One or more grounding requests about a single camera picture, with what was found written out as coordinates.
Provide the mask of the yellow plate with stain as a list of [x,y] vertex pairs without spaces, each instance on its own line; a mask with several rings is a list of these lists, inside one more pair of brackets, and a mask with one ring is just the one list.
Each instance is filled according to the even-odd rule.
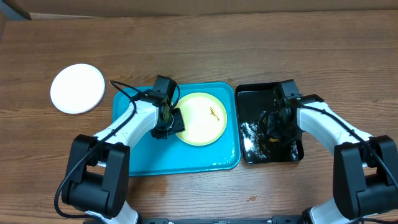
[[221,137],[228,123],[222,102],[209,93],[196,92],[184,96],[177,104],[185,130],[177,137],[192,146],[206,146]]

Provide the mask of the white plate with dark stain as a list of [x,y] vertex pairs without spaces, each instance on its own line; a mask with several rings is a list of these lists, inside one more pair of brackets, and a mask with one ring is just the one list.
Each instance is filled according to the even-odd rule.
[[105,79],[102,73],[94,66],[78,63],[64,68],[54,78],[50,91],[63,88],[104,88]]

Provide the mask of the white plate with red stain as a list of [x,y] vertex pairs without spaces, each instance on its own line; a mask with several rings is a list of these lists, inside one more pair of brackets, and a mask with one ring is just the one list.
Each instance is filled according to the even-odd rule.
[[50,91],[53,105],[67,114],[81,114],[94,109],[104,96],[104,88],[63,88]]

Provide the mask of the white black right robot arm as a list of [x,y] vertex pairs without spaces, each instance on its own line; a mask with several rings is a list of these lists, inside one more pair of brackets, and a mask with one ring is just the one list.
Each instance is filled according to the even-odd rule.
[[333,196],[302,213],[302,223],[374,222],[397,209],[397,145],[372,136],[334,113],[316,94],[303,96],[293,80],[273,83],[274,104],[260,124],[271,144],[283,145],[307,132],[333,156]]

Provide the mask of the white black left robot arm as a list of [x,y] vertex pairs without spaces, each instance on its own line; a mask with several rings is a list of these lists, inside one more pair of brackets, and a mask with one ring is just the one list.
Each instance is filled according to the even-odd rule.
[[167,139],[184,131],[177,108],[180,88],[159,75],[151,89],[128,95],[129,107],[94,136],[72,142],[65,177],[55,196],[55,211],[85,223],[137,223],[139,214],[126,201],[131,149],[146,134]]

